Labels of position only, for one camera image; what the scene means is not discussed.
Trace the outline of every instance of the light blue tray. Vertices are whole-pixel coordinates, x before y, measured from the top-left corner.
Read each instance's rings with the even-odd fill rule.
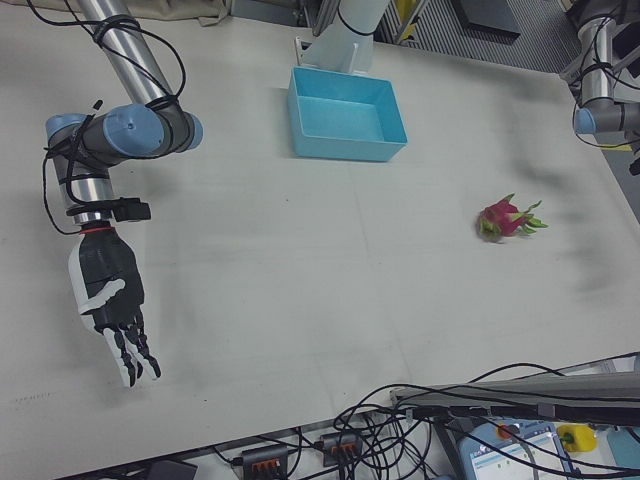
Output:
[[[388,80],[294,67],[288,104],[301,157],[386,162],[407,144]]]

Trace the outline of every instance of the dragon fruit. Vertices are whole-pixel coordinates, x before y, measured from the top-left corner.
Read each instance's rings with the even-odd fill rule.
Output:
[[[548,225],[530,213],[542,201],[534,203],[524,212],[520,212],[518,207],[511,204],[514,195],[515,193],[507,195],[498,203],[485,208],[478,215],[476,226],[481,238],[489,242],[497,242],[502,237],[511,237],[518,233],[529,235],[535,233],[536,228],[547,228]]]

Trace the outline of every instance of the silver robot arm segment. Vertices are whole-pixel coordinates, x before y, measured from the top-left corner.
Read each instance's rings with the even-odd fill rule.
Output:
[[[580,108],[574,129],[578,134],[625,132],[635,161],[633,175],[640,174],[640,103],[614,100],[616,75],[613,38],[626,22],[620,1],[591,0],[580,17],[578,37],[582,45]]]
[[[80,226],[81,241],[69,257],[78,312],[88,329],[105,338],[124,385],[133,386],[143,371],[158,378],[160,367],[147,345],[140,309],[144,289],[135,255],[111,221],[147,220],[151,212],[139,198],[116,198],[109,168],[131,158],[153,159],[195,148],[203,129],[180,107],[184,83],[172,92],[142,33],[159,37],[143,31],[120,0],[78,0],[78,5],[133,103],[99,117],[50,118],[49,158],[67,215]]]

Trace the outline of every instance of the floor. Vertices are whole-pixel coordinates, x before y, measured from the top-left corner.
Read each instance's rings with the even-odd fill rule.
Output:
[[[640,367],[640,361],[638,360],[639,358],[640,357],[632,356],[615,360],[599,361],[592,364],[585,364],[563,369],[563,372],[570,375],[582,375],[590,373],[637,371]],[[376,415],[372,415],[371,420],[375,422],[381,422],[384,420],[384,417],[382,417],[381,415],[378,415],[377,417]],[[357,425],[364,426],[364,422],[360,421],[359,423],[357,423]],[[408,429],[411,426],[414,425],[405,422],[403,428]],[[276,442],[285,442],[290,444],[292,447],[289,450],[290,455],[288,457],[287,465],[287,470],[291,472],[291,475],[289,475],[288,477],[289,479],[297,480],[306,478],[310,480],[311,476],[314,475],[320,478],[326,478],[328,480],[340,479],[339,474],[335,471],[329,471],[326,474],[321,473],[323,470],[327,471],[327,469],[323,467],[322,454],[317,450],[314,450],[312,448],[305,448],[301,450],[302,453],[300,454],[299,460],[297,459],[298,454],[296,453],[296,450],[298,449],[293,447],[297,447],[300,444],[307,445],[306,443],[303,443],[302,437],[300,437],[300,435],[297,433],[297,428],[301,429],[300,431],[302,432],[303,437],[311,443],[320,440],[322,435],[335,432],[335,430],[331,426],[331,421],[327,421],[321,424],[294,427],[290,430],[281,432],[271,432],[269,434],[261,436],[262,438],[251,437],[234,440],[227,444],[216,446],[218,454],[213,453],[211,447],[204,447],[200,451],[176,454],[168,458],[197,466],[197,472],[194,480],[241,480],[243,478],[242,468],[232,467],[227,463],[227,461],[231,461],[234,458],[238,457],[245,450],[274,445],[276,444]],[[587,462],[595,462],[607,465],[615,464],[613,455],[606,441],[607,434],[608,430],[603,429],[597,431],[596,437],[598,439],[598,448],[596,448],[592,452],[574,454],[575,458],[579,458],[580,460]],[[394,432],[391,431],[391,428],[386,428],[381,435],[381,437],[393,436]],[[407,436],[407,438],[413,444],[418,446],[420,450],[424,450],[425,446],[429,443],[428,437],[429,431],[425,425],[416,426],[415,430]],[[399,454],[400,447],[397,446],[387,453],[387,461],[389,463],[393,463]],[[139,465],[123,466],[121,468],[110,471],[109,474],[106,474],[104,472],[96,472],[91,475],[77,476],[73,477],[73,480],[109,480],[123,478],[145,479],[145,469],[154,461],[156,460],[141,462]],[[428,465],[427,469],[425,469],[424,471],[417,470],[412,475],[406,476],[407,473],[415,469],[416,463],[410,456],[403,455],[398,465],[390,469],[388,479],[402,479],[405,478],[405,476],[406,480],[439,478],[436,476],[436,474],[445,476],[443,478],[449,478],[447,477],[447,475],[451,475],[453,469],[451,467],[451,464],[447,460],[442,445],[438,441],[438,438],[435,434],[431,438],[430,447],[428,449],[428,455],[426,457],[425,463]],[[582,471],[583,473],[596,472],[595,470],[588,468],[583,468]],[[356,468],[355,475],[352,475],[351,478],[357,478],[358,480],[379,480],[380,477],[378,477],[372,469],[370,469],[366,465],[361,464]]]

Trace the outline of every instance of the white tabletop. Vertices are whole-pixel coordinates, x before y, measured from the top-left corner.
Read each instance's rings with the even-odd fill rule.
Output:
[[[327,419],[389,382],[637,349],[640,229],[600,152],[574,138],[556,76],[376,45],[371,75],[393,82],[409,145],[388,164],[302,159],[286,89],[303,31],[144,25],[182,52],[182,104],[206,136],[112,171],[153,212],[119,232],[163,375],[128,390],[75,312],[76,239],[50,228],[40,180],[49,116],[127,98],[80,29],[0,5],[0,478]],[[483,243],[477,212],[510,192],[542,199],[551,227]]]

